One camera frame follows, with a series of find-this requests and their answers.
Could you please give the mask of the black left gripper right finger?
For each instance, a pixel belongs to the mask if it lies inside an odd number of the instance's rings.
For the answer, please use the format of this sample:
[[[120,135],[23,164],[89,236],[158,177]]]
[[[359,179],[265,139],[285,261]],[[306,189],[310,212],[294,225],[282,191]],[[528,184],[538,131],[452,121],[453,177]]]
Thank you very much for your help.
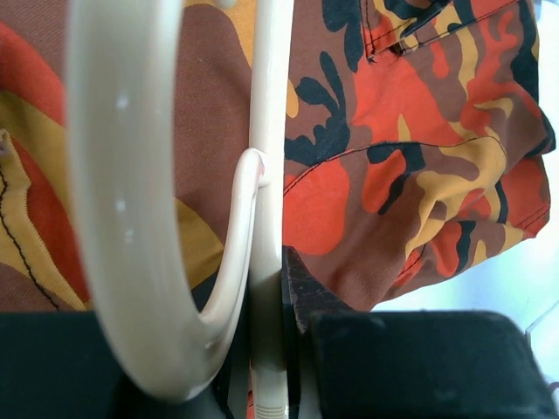
[[[488,311],[358,312],[283,250],[292,418],[554,418],[528,341]]]

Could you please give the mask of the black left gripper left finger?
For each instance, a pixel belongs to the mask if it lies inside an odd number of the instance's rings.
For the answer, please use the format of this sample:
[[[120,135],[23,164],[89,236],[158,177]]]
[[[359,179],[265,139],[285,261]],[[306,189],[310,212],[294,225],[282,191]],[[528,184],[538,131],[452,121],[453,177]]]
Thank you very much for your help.
[[[1,266],[3,418],[249,418],[247,365],[234,354],[197,398],[155,400],[122,371],[93,313],[69,311]]]

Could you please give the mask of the orange camouflage trousers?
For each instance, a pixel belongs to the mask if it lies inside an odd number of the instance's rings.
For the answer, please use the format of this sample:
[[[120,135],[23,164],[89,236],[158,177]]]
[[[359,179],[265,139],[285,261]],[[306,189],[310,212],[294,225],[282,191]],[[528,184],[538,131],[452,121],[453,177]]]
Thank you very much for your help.
[[[71,224],[65,1],[1,4],[1,307],[91,304]],[[298,1],[283,242],[356,310],[452,278],[549,220],[529,1]]]

